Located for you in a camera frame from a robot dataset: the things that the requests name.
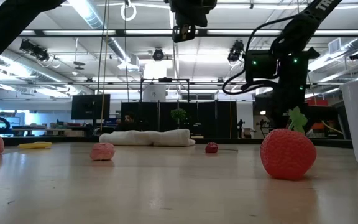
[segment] monitor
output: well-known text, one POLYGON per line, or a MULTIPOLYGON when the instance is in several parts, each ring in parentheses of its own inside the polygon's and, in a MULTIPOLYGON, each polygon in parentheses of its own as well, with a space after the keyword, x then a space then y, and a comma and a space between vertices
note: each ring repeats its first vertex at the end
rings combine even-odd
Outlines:
POLYGON ((71 105, 71 119, 103 119, 110 117, 110 95, 81 95, 73 96, 71 105))

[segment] large red strawberry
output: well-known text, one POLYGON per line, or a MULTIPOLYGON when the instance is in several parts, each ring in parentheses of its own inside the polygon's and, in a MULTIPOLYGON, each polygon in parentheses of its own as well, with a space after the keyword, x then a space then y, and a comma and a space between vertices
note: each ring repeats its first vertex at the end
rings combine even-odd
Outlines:
POLYGON ((300 180, 314 164, 316 156, 310 139, 288 129, 270 132, 260 146, 262 164, 276 179, 300 180))

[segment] green plant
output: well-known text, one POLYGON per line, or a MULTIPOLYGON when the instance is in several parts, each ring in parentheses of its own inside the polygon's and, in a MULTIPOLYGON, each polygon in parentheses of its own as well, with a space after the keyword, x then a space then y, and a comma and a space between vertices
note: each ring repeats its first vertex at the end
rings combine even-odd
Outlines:
POLYGON ((171 110, 171 117, 174 120, 184 121, 186 119, 186 111, 184 109, 171 110))

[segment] table surface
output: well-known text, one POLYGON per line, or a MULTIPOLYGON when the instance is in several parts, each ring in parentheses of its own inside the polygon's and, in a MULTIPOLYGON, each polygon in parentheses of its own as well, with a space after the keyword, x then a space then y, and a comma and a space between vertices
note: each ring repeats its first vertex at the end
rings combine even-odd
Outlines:
POLYGON ((259 146, 9 147, 0 156, 0 223, 358 223, 358 164, 350 149, 318 148, 307 178, 271 179, 259 146))

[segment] ceiling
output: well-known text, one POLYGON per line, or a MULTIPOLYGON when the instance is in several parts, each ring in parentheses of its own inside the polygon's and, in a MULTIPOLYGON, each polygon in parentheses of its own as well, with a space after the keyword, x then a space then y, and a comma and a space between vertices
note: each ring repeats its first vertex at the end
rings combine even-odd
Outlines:
MULTIPOLYGON (((94 5, 99 15, 104 14, 105 0, 94 0, 94 5)), ((122 3, 123 1, 111 1, 111 4, 122 3)), ((256 6, 296 6, 296 0, 263 0, 253 1, 256 6)), ((306 0, 299 0, 300 4, 307 3, 306 0)), ((121 6, 110 6, 108 17, 109 29, 170 29, 170 11, 162 0, 142 1, 132 0, 134 4, 146 4, 154 7, 137 6, 137 15, 131 21, 125 22, 121 17, 121 6)), ((287 17, 298 13, 298 9, 248 9, 240 6, 246 6, 249 0, 218 0, 218 4, 222 8, 217 7, 208 15, 209 29, 254 29, 266 21, 287 17)), ((343 0, 341 7, 350 7, 358 5, 358 0, 343 0)), ((282 29, 286 23, 275 24, 266 29, 282 29)), ((27 29, 89 29, 89 25, 75 11, 75 9, 66 2, 63 6, 54 10, 41 13, 27 29)), ((358 29, 358 8, 352 9, 336 9, 321 24, 320 29, 358 29)), ((76 52, 75 38, 72 37, 18 37, 10 46, 9 50, 22 54, 19 50, 22 39, 29 39, 33 43, 48 48, 48 52, 56 55, 61 61, 58 68, 49 66, 47 69, 54 71, 67 77, 75 82, 83 82, 87 78, 98 79, 98 74, 104 75, 104 56, 101 54, 103 63, 99 72, 100 49, 108 51, 108 55, 112 55, 112 59, 106 59, 106 81, 107 82, 124 82, 126 81, 126 71, 118 69, 120 61, 114 55, 110 48, 106 48, 99 37, 81 37, 78 40, 78 53, 76 61, 84 62, 84 70, 77 71, 79 74, 74 76, 73 61, 76 52)), ((328 51, 328 44, 335 37, 316 37, 312 38, 307 48, 314 47, 318 52, 324 55, 328 51)), ((169 37, 116 37, 118 44, 130 54, 136 54, 140 59, 140 65, 144 66, 151 62, 150 51, 155 48, 162 48, 163 51, 172 58, 173 49, 178 53, 178 73, 177 77, 189 78, 193 81, 210 82, 216 81, 218 78, 228 78, 241 70, 242 65, 230 66, 227 62, 229 49, 236 40, 247 42, 247 37, 196 37, 195 40, 177 44, 175 47, 172 39, 169 37)), ((274 38, 258 37, 252 42, 251 47, 254 49, 268 49, 274 38)), ((30 55, 24 55, 25 58, 35 59, 30 55)), ((174 77, 173 60, 164 60, 167 66, 168 77, 174 77)), ((334 63, 321 67, 315 71, 316 77, 311 77, 314 82, 328 75, 335 74, 345 70, 344 59, 339 58, 334 63)), ((128 72, 129 81, 140 80, 139 72, 128 72)), ((109 85, 107 88, 126 88, 125 85, 109 85)))

